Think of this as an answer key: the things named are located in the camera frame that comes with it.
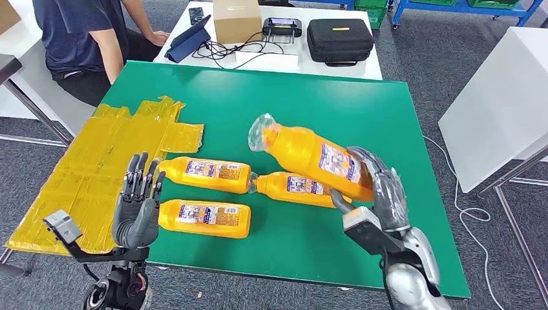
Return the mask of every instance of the cable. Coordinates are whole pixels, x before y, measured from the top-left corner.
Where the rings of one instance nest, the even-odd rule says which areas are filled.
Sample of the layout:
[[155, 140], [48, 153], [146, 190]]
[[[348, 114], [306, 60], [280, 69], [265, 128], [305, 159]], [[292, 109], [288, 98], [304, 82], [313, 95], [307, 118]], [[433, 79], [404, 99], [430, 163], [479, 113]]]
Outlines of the cable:
[[379, 268], [383, 271], [383, 285], [385, 287], [386, 298], [388, 299], [388, 304], [390, 305], [390, 310], [394, 310], [394, 301], [392, 301], [392, 294], [388, 290], [388, 284], [386, 282], [386, 261], [388, 260], [388, 252], [386, 249], [383, 249], [383, 255], [379, 260]]
[[[489, 212], [487, 212], [486, 210], [484, 209], [481, 209], [481, 208], [475, 208], [475, 207], [471, 207], [471, 208], [466, 208], [466, 209], [461, 209], [459, 208], [459, 206], [457, 205], [457, 197], [458, 197], [458, 189], [459, 189], [459, 178], [457, 177], [457, 174], [455, 173], [455, 170], [451, 167], [451, 164], [449, 163], [449, 157], [447, 156], [447, 153], [445, 152], [445, 150], [440, 147], [434, 140], [430, 139], [429, 137], [427, 136], [423, 136], [426, 140], [432, 142], [435, 146], [437, 146], [443, 153], [443, 155], [445, 156], [445, 161], [447, 162], [447, 167], [449, 167], [449, 171], [451, 171], [451, 173], [453, 173], [453, 175], [455, 176], [456, 178], [456, 184], [455, 184], [455, 199], [453, 201], [454, 205], [455, 205], [455, 208], [460, 211], [459, 213], [459, 218], [461, 220], [461, 223], [463, 224], [464, 228], [466, 229], [466, 231], [468, 232], [468, 234], [472, 237], [472, 239], [474, 239], [474, 241], [483, 249], [483, 252], [485, 252], [485, 263], [483, 264], [483, 271], [485, 273], [485, 281], [487, 283], [487, 288], [489, 289], [489, 294], [491, 295], [491, 298], [493, 298], [493, 300], [495, 301], [495, 304], [501, 309], [501, 310], [504, 310], [504, 308], [502, 308], [502, 306], [500, 305], [500, 303], [498, 302], [498, 300], [496, 299], [494, 293], [493, 293], [493, 290], [491, 289], [491, 283], [489, 282], [489, 275], [487, 273], [487, 264], [489, 262], [489, 252], [487, 252], [487, 249], [483, 246], [483, 244], [481, 244], [481, 242], [474, 236], [474, 234], [472, 234], [472, 232], [470, 231], [470, 229], [468, 228], [468, 226], [466, 225], [466, 223], [464, 222], [464, 219], [463, 219], [463, 215], [467, 215], [467, 216], [470, 216], [471, 218], [477, 220], [477, 221], [480, 221], [480, 222], [489, 222], [491, 221], [491, 214], [489, 214]], [[478, 218], [477, 216], [471, 214], [469, 211], [479, 211], [479, 212], [483, 212], [485, 215], [487, 215], [487, 218]]]
[[82, 266], [84, 266], [84, 270], [86, 270], [86, 273], [93, 278], [93, 280], [95, 281], [99, 281], [99, 278], [91, 272], [91, 270], [89, 269], [89, 267], [87, 267], [87, 264], [86, 263], [83, 263]]
[[[265, 41], [265, 40], [252, 40], [254, 36], [256, 36], [257, 34], [262, 34], [262, 32], [256, 32], [254, 34], [252, 34], [247, 40], [246, 42], [244, 42], [243, 44], [241, 45], [235, 45], [234, 47], [232, 48], [227, 48], [226, 46], [224, 46], [223, 44], [219, 43], [219, 42], [214, 42], [212, 40], [207, 40], [207, 41], [204, 41], [202, 42], [202, 44], [200, 44], [200, 46], [192, 53], [192, 58], [207, 58], [207, 59], [211, 59], [213, 60], [217, 66], [219, 68], [222, 68], [222, 69], [227, 69], [225, 67], [223, 67], [219, 62], [218, 60], [222, 60], [224, 59], [226, 56], [228, 55], [231, 55], [231, 54], [234, 54], [235, 52], [238, 52], [240, 50], [242, 50], [244, 47], [250, 47], [250, 46], [253, 46], [253, 45], [258, 45], [260, 46], [260, 49], [258, 51], [258, 53], [261, 53], [259, 55], [256, 55], [254, 57], [252, 57], [251, 59], [247, 60], [245, 63], [235, 67], [235, 68], [232, 68], [232, 69], [238, 69], [238, 68], [241, 68], [243, 67], [244, 65], [248, 64], [250, 61], [254, 60], [255, 58], [259, 57], [259, 56], [263, 56], [263, 55], [267, 55], [267, 54], [285, 54], [284, 52], [284, 49], [276, 42], [270, 42], [270, 41]], [[276, 52], [263, 52], [263, 50], [265, 49], [266, 45], [267, 44], [272, 44], [272, 45], [275, 45], [277, 47], [280, 48], [281, 50], [281, 53], [276, 53]], [[202, 54], [201, 53], [201, 49], [203, 48], [206, 48], [210, 51], [209, 54]]]

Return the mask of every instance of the gray carpet floor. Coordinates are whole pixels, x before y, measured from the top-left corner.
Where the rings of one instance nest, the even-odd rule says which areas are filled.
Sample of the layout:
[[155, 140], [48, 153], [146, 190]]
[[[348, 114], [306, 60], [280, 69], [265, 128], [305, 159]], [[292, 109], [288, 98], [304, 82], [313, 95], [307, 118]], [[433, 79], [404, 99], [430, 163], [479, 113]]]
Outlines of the gray carpet floor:
[[[143, 3], [153, 28], [166, 31], [173, 28], [187, 5], [181, 0], [144, 0]], [[338, 5], [303, 2], [295, 2], [295, 6], [338, 9]], [[527, 26], [538, 26], [545, 18], [546, 14], [539, 10]], [[383, 76], [387, 80], [408, 82], [425, 135], [443, 146], [438, 119], [515, 22], [515, 18], [509, 17], [492, 21], [485, 15], [407, 10], [396, 31], [391, 30], [385, 20], [380, 31], [374, 32]], [[40, 123], [32, 120], [0, 118], [0, 132], [53, 138]], [[427, 146], [472, 292], [470, 300], [450, 300], [450, 304], [453, 309], [497, 309], [483, 275], [483, 251], [467, 234], [459, 221], [459, 212], [452, 205], [454, 177], [443, 154], [433, 145], [427, 143]], [[63, 149], [57, 147], [0, 141], [0, 242], [17, 227], [62, 155]], [[515, 164], [516, 161], [508, 164], [491, 179]], [[525, 176], [548, 179], [548, 164], [538, 164]], [[545, 254], [548, 242], [544, 237], [548, 189], [517, 184], [508, 184], [504, 189], [541, 273], [548, 279]], [[461, 194], [458, 203], [462, 208], [483, 207], [491, 213], [489, 223], [465, 220], [489, 250], [489, 277], [503, 307], [542, 309], [531, 272], [496, 195], [490, 192], [480, 200], [474, 193]], [[10, 261], [18, 266], [31, 266], [33, 273], [28, 278], [0, 274], [2, 310], [78, 309], [85, 288], [92, 282], [70, 258], [17, 252]], [[108, 266], [92, 268], [103, 275]], [[323, 285], [187, 269], [151, 267], [148, 274], [154, 289], [153, 309], [388, 309], [386, 297], [380, 291], [343, 291]]]

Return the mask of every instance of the table leg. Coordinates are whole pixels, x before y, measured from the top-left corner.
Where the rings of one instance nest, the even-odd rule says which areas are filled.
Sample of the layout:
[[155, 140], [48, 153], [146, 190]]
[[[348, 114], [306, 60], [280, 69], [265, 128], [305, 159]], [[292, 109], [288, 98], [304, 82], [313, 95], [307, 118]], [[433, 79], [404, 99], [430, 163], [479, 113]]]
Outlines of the table leg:
[[512, 183], [521, 183], [521, 184], [548, 186], [548, 181], [534, 180], [534, 179], [527, 179], [527, 178], [511, 178], [510, 182], [512, 182]]
[[504, 196], [504, 193], [502, 192], [500, 185], [495, 186], [494, 189], [498, 196], [498, 199], [500, 200], [500, 203], [502, 204], [504, 212], [506, 212], [506, 217], [508, 217], [510, 226], [512, 227], [512, 230], [514, 231], [514, 235], [518, 239], [518, 243], [520, 244], [520, 247], [522, 248], [522, 252], [523, 252], [523, 255], [525, 256], [525, 259], [527, 260], [527, 264], [529, 265], [529, 268], [531, 268], [532, 275], [534, 276], [534, 281], [536, 282], [536, 285], [538, 287], [538, 290], [540, 291], [542, 300], [544, 301], [544, 306], [548, 309], [548, 290], [546, 290], [546, 285], [544, 284], [544, 281], [542, 280], [542, 276], [540, 275], [538, 267], [536, 266], [536, 263], [534, 262], [534, 259], [531, 255], [531, 251], [529, 250], [529, 246], [527, 246], [527, 242], [525, 241], [525, 238], [523, 237], [522, 231], [520, 227], [518, 226], [518, 222], [516, 221], [516, 218], [514, 217], [512, 210], [510, 210], [510, 205], [508, 204], [508, 201], [506, 200], [506, 197]]
[[11, 80], [8, 79], [4, 82], [6, 88], [20, 101], [24, 104], [28, 110], [30, 110], [37, 119], [39, 119], [46, 127], [48, 127], [64, 145], [69, 146], [71, 139], [65, 136], [62, 131], [55, 125], [55, 123], [49, 119], [46, 114], [34, 103], [32, 100], [27, 97], [23, 91]]
[[35, 139], [35, 138], [28, 138], [28, 137], [18, 137], [18, 136], [11, 136], [9, 134], [0, 134], [0, 140], [27, 142], [27, 143], [35, 143], [35, 144], [42, 144], [42, 145], [53, 145], [55, 147], [67, 147], [63, 142], [59, 142], [59, 141]]
[[507, 181], [511, 180], [512, 178], [518, 176], [523, 171], [526, 171], [527, 169], [531, 168], [535, 163], [538, 163], [541, 159], [548, 156], [548, 145], [540, 149], [538, 152], [533, 154], [531, 157], [524, 160], [521, 164], [515, 166], [512, 170], [507, 172], [505, 175], [501, 176], [498, 180], [494, 181], [493, 183], [489, 184], [487, 187], [485, 187], [481, 192], [478, 193], [478, 197], [481, 198], [481, 194], [488, 191], [489, 189], [493, 187], [497, 187], [500, 185], [503, 185]]
[[401, 14], [403, 13], [403, 9], [405, 8], [405, 5], [409, 2], [409, 0], [400, 0], [400, 2], [397, 5], [397, 8], [395, 10], [394, 16], [392, 18], [392, 28], [397, 29], [399, 26], [399, 18], [401, 17]]
[[529, 18], [534, 13], [534, 11], [536, 11], [536, 9], [540, 6], [541, 2], [542, 0], [534, 0], [532, 5], [526, 11], [525, 15], [518, 19], [518, 23], [516, 24], [516, 26], [518, 27], [525, 26], [525, 23], [529, 20]]
[[0, 256], [0, 273], [8, 274], [10, 276], [28, 276], [30, 271], [23, 268], [14, 267], [7, 264], [8, 259], [12, 254], [11, 249], [5, 249], [2, 256]]

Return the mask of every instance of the yellow tape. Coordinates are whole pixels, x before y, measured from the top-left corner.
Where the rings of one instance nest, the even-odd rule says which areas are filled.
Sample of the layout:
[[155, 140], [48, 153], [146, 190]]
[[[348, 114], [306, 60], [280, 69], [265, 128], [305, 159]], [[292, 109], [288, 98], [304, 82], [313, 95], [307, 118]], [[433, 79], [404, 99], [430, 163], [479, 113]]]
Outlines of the yellow tape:
[[82, 231], [78, 244], [84, 251], [110, 251], [114, 247], [114, 204], [131, 156], [147, 151], [148, 165], [154, 158], [165, 158], [166, 152], [197, 152], [202, 144], [203, 125], [175, 123], [184, 104], [167, 96], [159, 99], [142, 101], [133, 117], [127, 107], [99, 105], [59, 160], [6, 247], [67, 255], [42, 222], [63, 209]]

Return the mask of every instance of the white cable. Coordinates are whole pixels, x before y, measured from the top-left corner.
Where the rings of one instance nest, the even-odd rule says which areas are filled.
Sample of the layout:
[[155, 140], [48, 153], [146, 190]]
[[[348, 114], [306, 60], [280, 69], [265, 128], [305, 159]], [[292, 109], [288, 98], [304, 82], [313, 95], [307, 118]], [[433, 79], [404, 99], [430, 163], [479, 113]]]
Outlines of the white cable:
[[[461, 220], [461, 223], [463, 224], [464, 228], [466, 229], [466, 231], [468, 232], [468, 234], [472, 237], [472, 239], [474, 239], [474, 241], [483, 249], [483, 252], [485, 252], [485, 263], [483, 264], [483, 271], [485, 273], [485, 281], [487, 282], [487, 288], [489, 289], [489, 294], [491, 294], [491, 298], [493, 298], [493, 300], [495, 301], [495, 304], [497, 304], [497, 306], [501, 309], [501, 310], [504, 310], [504, 308], [502, 308], [502, 306], [499, 304], [498, 300], [496, 299], [494, 293], [493, 293], [493, 290], [491, 289], [491, 283], [489, 282], [489, 275], [487, 274], [487, 263], [489, 261], [489, 252], [487, 252], [487, 249], [483, 246], [483, 244], [481, 244], [481, 242], [474, 236], [474, 234], [472, 234], [472, 232], [470, 231], [470, 229], [468, 228], [468, 226], [466, 225], [466, 223], [464, 222], [464, 219], [463, 219], [463, 215], [467, 215], [467, 216], [470, 216], [471, 218], [477, 220], [477, 221], [480, 221], [480, 222], [489, 222], [491, 220], [491, 214], [489, 214], [489, 212], [487, 212], [486, 210], [484, 209], [481, 209], [481, 208], [475, 208], [475, 207], [472, 207], [472, 208], [466, 208], [466, 209], [461, 209], [459, 208], [459, 206], [457, 205], [457, 197], [458, 197], [458, 192], [459, 192], [459, 178], [457, 177], [457, 174], [455, 173], [455, 170], [453, 170], [453, 168], [451, 167], [451, 164], [449, 163], [449, 157], [447, 156], [447, 153], [445, 152], [445, 150], [440, 147], [434, 140], [430, 139], [429, 137], [427, 136], [423, 136], [426, 140], [432, 142], [435, 146], [437, 146], [443, 153], [443, 155], [445, 156], [445, 161], [447, 162], [447, 167], [449, 167], [449, 170], [451, 171], [451, 173], [453, 173], [453, 175], [455, 176], [455, 179], [456, 179], [456, 183], [455, 183], [455, 199], [454, 199], [454, 205], [455, 205], [455, 208], [460, 211], [459, 213], [459, 218]], [[479, 212], [482, 212], [484, 213], [485, 215], [487, 215], [487, 218], [478, 218], [477, 216], [471, 214], [469, 211], [479, 211]]]

